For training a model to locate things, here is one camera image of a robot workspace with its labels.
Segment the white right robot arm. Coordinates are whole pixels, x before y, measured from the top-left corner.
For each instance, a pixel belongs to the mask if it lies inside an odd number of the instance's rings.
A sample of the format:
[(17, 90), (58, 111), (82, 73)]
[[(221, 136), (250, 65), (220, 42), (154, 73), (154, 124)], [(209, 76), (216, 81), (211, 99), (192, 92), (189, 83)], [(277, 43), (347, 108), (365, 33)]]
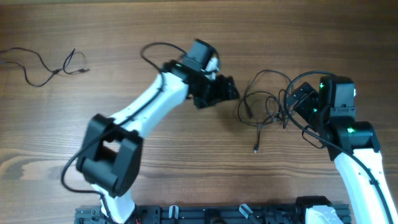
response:
[(319, 89), (292, 80), (283, 107), (307, 126), (288, 118), (327, 148), (340, 173), (358, 223), (397, 223), (397, 210), (384, 176), (381, 146), (371, 123), (356, 120), (355, 84), (349, 77), (320, 71)]

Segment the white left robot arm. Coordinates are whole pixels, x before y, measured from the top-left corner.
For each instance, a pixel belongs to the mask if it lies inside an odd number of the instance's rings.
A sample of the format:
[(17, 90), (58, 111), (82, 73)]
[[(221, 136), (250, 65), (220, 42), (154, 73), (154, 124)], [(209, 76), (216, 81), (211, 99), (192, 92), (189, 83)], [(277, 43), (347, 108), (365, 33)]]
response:
[(89, 122), (76, 169), (99, 195), (99, 215), (105, 223), (128, 223), (135, 210), (130, 188), (141, 166), (143, 143), (175, 107), (188, 98), (197, 109), (236, 100), (232, 77), (219, 73), (220, 56), (210, 44), (197, 39), (180, 60), (156, 68), (152, 85), (123, 110)]

